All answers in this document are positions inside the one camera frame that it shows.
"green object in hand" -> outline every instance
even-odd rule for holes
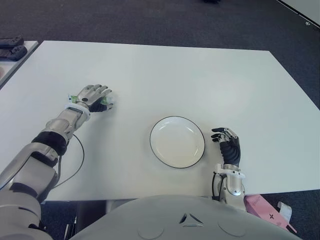
[[[77,101],[77,96],[70,96],[70,97],[71,97],[71,102],[72,102],[73,104],[75,104],[76,101]],[[106,96],[104,96],[104,97],[102,98],[101,104],[103,104],[103,105],[108,105],[107,97],[106,97]]]

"black game controller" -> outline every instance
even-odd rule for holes
[[[0,49],[0,61],[18,61],[27,54],[25,46],[15,46],[11,49]]]
[[[10,38],[0,38],[0,48],[13,48],[24,44],[24,39],[22,36],[10,37]]]

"plate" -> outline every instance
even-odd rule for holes
[[[154,155],[174,168],[188,168],[204,154],[205,139],[192,121],[181,116],[169,116],[158,121],[150,133]]]

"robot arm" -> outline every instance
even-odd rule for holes
[[[112,108],[112,104],[101,104],[110,92],[99,84],[86,86],[76,103],[66,105],[0,174],[0,239],[51,239],[41,224],[40,203],[58,182],[53,167],[91,112]]]
[[[218,164],[213,172],[212,194],[217,196],[220,202],[246,211],[245,189],[242,184],[245,175],[239,169],[239,137],[229,128],[214,128],[212,131],[215,132],[211,136],[212,141],[219,142],[224,161],[224,164]]]

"white table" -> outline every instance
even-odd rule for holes
[[[10,77],[10,75],[24,62],[24,60],[34,51],[38,45],[37,41],[25,41],[25,48],[28,50],[27,54],[19,61],[0,61],[0,88]]]
[[[79,173],[48,200],[209,196],[222,162],[211,128],[240,137],[246,194],[320,188],[320,111],[268,51],[45,41],[0,90],[0,170],[88,84],[109,86],[116,104],[75,134]],[[192,120],[202,159],[175,169],[153,154],[149,135],[167,116]],[[78,168],[73,139],[61,180]]]

